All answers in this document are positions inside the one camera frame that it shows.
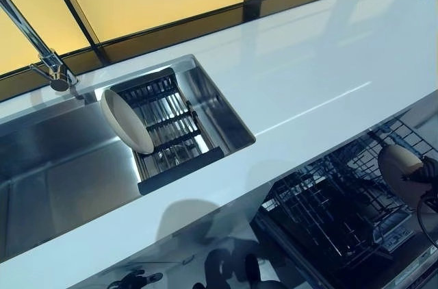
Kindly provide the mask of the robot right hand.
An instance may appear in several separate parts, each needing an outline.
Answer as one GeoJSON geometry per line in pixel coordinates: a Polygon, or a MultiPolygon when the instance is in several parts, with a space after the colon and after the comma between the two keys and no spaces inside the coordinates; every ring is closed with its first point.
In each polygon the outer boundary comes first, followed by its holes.
{"type": "Polygon", "coordinates": [[[410,181],[420,184],[430,184],[431,189],[425,195],[432,201],[437,200],[437,160],[424,156],[422,165],[413,171],[410,175],[403,176],[404,181],[410,181]]]}

